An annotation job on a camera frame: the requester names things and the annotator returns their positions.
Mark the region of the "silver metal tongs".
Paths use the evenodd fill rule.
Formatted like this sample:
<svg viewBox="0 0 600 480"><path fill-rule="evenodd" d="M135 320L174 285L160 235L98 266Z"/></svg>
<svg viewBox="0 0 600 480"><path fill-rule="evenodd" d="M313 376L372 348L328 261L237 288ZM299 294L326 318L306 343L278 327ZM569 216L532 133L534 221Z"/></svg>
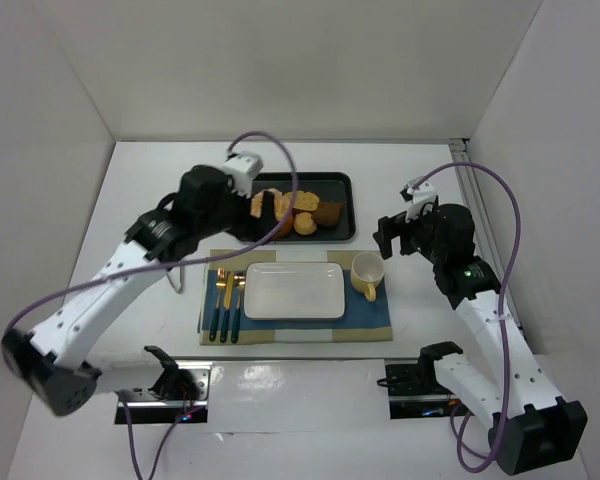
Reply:
<svg viewBox="0 0 600 480"><path fill-rule="evenodd" d="M171 289L177 294L181 295L185 290L186 273L183 267L173 268L166 272L166 279Z"/></svg>

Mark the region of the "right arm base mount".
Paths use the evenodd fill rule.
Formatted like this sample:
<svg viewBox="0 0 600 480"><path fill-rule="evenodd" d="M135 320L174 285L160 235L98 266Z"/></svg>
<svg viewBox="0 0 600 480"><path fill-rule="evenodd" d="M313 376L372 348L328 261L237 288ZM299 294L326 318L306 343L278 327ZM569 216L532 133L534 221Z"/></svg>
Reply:
<svg viewBox="0 0 600 480"><path fill-rule="evenodd" d="M376 384L388 394L392 420L448 417L460 404L445 388L426 385L414 362L386 363L384 368Z"/></svg>

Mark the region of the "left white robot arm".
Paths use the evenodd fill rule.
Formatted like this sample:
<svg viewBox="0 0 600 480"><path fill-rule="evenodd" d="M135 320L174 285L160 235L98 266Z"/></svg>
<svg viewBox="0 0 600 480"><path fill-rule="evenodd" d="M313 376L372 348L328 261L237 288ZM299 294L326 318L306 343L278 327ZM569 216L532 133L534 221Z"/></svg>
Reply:
<svg viewBox="0 0 600 480"><path fill-rule="evenodd" d="M1 350L11 372L54 415L81 408L101 374L88 363L89 352L140 294L202 240L228 232L253 241L269 228L250 214L253 182L262 168L261 160L239 155L219 167L197 165L186 172L177 191L126 231L96 276L69 290L71 300L27 332L7 326Z"/></svg>

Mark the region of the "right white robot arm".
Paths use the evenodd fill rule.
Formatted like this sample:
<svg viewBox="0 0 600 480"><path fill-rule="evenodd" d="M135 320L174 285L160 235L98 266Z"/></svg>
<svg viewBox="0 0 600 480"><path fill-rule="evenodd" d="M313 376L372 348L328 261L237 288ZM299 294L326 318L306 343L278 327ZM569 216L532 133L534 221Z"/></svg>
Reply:
<svg viewBox="0 0 600 480"><path fill-rule="evenodd" d="M503 288L475 253L475 224L461 205L427 203L415 217L383 217L373 238L382 258L399 239L403 255L420 254L436 285L474 335L494 378L488 380L451 341L421 349L422 382L453 393L484 426L495 460L517 475L572 459L587 423L578 401L567 401L537 363L500 302Z"/></svg>

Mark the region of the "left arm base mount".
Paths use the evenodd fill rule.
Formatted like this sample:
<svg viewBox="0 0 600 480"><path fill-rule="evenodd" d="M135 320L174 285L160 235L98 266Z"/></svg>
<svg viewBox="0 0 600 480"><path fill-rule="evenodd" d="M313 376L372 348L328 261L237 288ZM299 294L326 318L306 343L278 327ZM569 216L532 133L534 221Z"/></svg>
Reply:
<svg viewBox="0 0 600 480"><path fill-rule="evenodd" d="M167 425L177 418L184 424L206 423L212 362L174 358L155 345L144 350L161 371L148 384L125 392L131 423Z"/></svg>

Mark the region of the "small round muffin bread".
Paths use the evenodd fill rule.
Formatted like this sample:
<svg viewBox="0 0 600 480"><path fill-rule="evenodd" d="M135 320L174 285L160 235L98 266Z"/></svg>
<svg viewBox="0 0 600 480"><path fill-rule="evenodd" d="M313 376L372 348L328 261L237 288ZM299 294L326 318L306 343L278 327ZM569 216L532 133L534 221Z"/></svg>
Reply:
<svg viewBox="0 0 600 480"><path fill-rule="evenodd" d="M299 235L308 236L316 232L317 224L311 213L301 212L295 215L293 228Z"/></svg>

